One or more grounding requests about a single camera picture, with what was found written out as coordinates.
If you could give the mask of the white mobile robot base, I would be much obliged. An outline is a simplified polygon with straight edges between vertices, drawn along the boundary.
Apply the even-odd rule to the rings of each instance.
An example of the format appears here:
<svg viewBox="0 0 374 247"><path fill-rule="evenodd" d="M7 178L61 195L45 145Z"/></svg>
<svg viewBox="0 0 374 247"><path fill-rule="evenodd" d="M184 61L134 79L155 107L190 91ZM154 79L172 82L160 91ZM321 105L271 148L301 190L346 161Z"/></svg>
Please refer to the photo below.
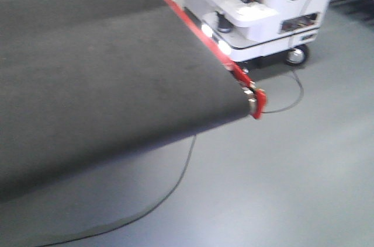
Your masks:
<svg viewBox="0 0 374 247"><path fill-rule="evenodd" d="M330 0L174 0L235 62L282 53L291 66L309 59Z"/></svg>

